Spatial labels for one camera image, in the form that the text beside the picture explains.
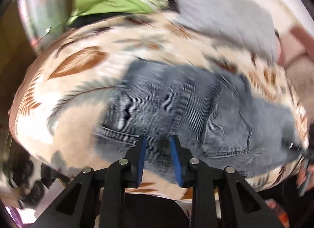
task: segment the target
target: sheer curtain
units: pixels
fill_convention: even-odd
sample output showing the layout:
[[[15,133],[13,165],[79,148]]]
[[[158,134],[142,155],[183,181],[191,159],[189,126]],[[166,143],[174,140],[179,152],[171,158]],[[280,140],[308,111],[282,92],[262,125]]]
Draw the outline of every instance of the sheer curtain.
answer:
[[[18,9],[30,45],[37,54],[65,32],[65,0],[18,0]]]

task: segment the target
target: triangular cutout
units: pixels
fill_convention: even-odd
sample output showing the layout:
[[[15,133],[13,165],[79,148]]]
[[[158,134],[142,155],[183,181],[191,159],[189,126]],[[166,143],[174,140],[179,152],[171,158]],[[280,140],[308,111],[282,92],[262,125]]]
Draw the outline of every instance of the triangular cutout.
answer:
[[[253,198],[253,196],[245,189],[245,187],[237,182],[236,188],[238,190],[238,194],[240,197],[242,209],[244,213],[252,213],[255,211],[261,210],[261,206],[258,204],[258,202]]]
[[[57,211],[66,215],[73,215],[82,184],[77,183],[57,206]]]

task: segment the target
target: folded denim jeans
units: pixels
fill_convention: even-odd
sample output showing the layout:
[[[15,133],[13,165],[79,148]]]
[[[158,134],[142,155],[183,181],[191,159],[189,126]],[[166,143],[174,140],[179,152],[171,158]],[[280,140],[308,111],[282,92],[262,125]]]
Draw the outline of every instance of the folded denim jeans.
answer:
[[[244,75],[139,58],[112,93],[97,151],[114,162],[145,135],[144,168],[174,182],[168,139],[175,134],[209,166],[247,177],[297,158],[283,146],[299,143],[291,111],[253,97]]]

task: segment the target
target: silver screw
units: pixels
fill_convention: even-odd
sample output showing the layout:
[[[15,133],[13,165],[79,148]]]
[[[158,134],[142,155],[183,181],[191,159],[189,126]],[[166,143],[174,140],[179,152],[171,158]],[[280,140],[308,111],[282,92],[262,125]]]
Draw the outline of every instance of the silver screw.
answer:
[[[191,159],[190,159],[190,163],[191,163],[191,164],[199,164],[199,159],[197,159],[197,158],[191,158]]]
[[[87,173],[90,173],[92,171],[92,168],[89,167],[89,166],[85,166],[83,169],[82,169],[82,172],[84,174],[87,174]]]
[[[122,159],[119,160],[119,163],[120,163],[121,165],[126,165],[126,164],[128,164],[128,162],[129,162],[129,160],[128,160],[128,159],[125,159],[125,158],[122,158]]]
[[[228,173],[234,173],[234,172],[235,172],[235,169],[234,169],[234,167],[228,166],[228,167],[226,168],[226,172],[228,172]]]

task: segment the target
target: gray folded fabric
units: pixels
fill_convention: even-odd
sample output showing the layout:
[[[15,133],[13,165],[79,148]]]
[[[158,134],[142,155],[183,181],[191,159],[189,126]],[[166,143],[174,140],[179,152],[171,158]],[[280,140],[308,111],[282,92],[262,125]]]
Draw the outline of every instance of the gray folded fabric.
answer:
[[[276,61],[272,16],[251,0],[178,0],[177,23],[227,38],[270,64]]]
[[[97,128],[97,152],[112,162],[147,137],[145,168],[175,181],[168,138],[208,165],[248,177],[290,162],[298,142],[290,110],[251,95],[243,75],[139,60],[113,91]]]

